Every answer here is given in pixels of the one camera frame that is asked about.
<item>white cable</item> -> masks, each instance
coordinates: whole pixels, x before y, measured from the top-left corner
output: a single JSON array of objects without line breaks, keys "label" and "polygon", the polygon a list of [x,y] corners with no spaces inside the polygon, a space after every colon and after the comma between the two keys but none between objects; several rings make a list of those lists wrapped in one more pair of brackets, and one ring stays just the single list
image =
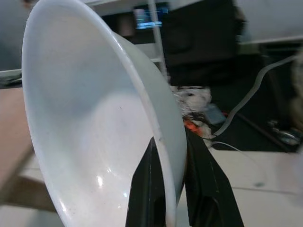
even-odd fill
[{"label": "white cable", "polygon": [[223,145],[226,145],[226,146],[228,146],[228,147],[230,147],[230,148],[232,148],[232,149],[234,149],[234,150],[240,152],[241,154],[243,154],[245,157],[247,157],[250,161],[252,161],[252,162],[258,167],[258,170],[261,172],[261,174],[262,174],[262,176],[263,176],[263,180],[260,181],[260,182],[255,183],[254,185],[255,185],[256,187],[262,187],[262,186],[264,186],[264,185],[267,183],[267,174],[266,174],[266,171],[265,171],[265,170],[263,169],[263,167],[262,167],[256,160],[254,160],[252,157],[250,157],[249,155],[245,154],[245,152],[243,152],[243,151],[241,151],[241,150],[235,148],[234,146],[229,145],[228,143],[219,142],[219,141],[213,141],[213,142],[212,142],[212,146],[213,146],[214,144],[223,144]]},{"label": "white cable", "polygon": [[239,104],[233,108],[233,110],[229,113],[225,123],[221,126],[221,128],[216,131],[214,133],[214,136],[219,136],[221,135],[226,129],[227,127],[231,124],[235,114],[251,99],[251,97],[253,97],[253,95],[258,91],[258,89],[261,86],[262,80],[264,78],[264,76],[266,75],[266,73],[270,70],[272,70],[275,67],[284,65],[292,60],[294,60],[296,58],[296,55],[290,56],[288,58],[285,58],[281,61],[277,61],[275,63],[272,63],[266,67],[264,67],[263,69],[261,69],[261,71],[258,73],[254,86],[250,89],[250,91],[246,94],[246,96],[239,102]]}]

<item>screen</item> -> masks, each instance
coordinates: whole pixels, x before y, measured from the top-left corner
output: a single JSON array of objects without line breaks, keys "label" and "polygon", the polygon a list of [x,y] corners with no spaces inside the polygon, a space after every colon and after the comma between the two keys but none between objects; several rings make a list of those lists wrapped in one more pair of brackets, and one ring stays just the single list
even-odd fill
[{"label": "screen", "polygon": [[134,9],[134,16],[136,18],[137,29],[144,30],[150,29],[155,26],[162,26],[162,17],[169,13],[167,3],[156,4],[158,21],[153,22],[151,13],[148,9],[148,5],[138,6]]}]

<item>wooden surface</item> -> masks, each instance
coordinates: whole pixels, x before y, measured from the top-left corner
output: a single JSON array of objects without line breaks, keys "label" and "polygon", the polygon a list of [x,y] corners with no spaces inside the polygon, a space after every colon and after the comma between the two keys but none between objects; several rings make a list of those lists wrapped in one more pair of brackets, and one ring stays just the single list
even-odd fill
[{"label": "wooden surface", "polygon": [[46,185],[33,179],[18,176],[7,195],[5,204],[56,212]]},{"label": "wooden surface", "polygon": [[0,203],[33,154],[22,88],[0,90]]}]

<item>orange object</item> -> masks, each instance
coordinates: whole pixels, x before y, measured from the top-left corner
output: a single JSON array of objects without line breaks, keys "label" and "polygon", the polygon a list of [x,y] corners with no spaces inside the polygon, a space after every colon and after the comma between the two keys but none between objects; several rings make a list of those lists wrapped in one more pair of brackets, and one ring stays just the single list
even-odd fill
[{"label": "orange object", "polygon": [[200,127],[198,127],[195,123],[193,123],[191,120],[184,119],[183,120],[185,127],[190,129],[192,132],[197,134],[198,136],[202,137],[202,131]]}]

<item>white bowl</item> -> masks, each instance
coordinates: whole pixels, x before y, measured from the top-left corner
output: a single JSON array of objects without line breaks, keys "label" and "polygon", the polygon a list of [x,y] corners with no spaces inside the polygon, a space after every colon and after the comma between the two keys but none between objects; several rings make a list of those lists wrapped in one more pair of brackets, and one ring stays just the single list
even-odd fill
[{"label": "white bowl", "polygon": [[155,138],[175,226],[186,136],[168,84],[133,44],[78,0],[40,0],[22,50],[30,133],[66,226],[125,226],[133,174]]}]

